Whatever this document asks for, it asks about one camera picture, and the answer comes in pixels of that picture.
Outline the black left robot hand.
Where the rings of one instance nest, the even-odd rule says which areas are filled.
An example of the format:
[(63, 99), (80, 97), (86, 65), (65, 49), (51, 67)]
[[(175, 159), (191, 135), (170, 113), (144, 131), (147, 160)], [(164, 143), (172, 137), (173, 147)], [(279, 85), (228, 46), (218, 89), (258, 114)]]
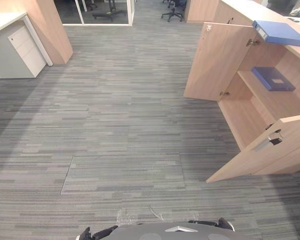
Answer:
[(91, 234), (90, 227), (87, 227), (80, 235), (78, 235), (75, 239), (76, 240), (100, 240), (107, 236), (109, 236), (116, 228), (118, 228), (118, 225), (114, 225), (112, 227), (103, 229), (99, 232), (96, 232), (94, 234)]

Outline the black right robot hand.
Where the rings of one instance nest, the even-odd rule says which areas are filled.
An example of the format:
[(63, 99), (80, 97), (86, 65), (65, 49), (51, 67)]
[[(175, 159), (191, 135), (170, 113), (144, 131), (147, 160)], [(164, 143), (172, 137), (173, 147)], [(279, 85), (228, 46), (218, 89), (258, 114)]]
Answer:
[(213, 226), (221, 229), (231, 230), (235, 232), (235, 228), (231, 222), (225, 220), (223, 217), (219, 218), (217, 221), (207, 221), (207, 220), (189, 220), (190, 224), (200, 224), (206, 226)]

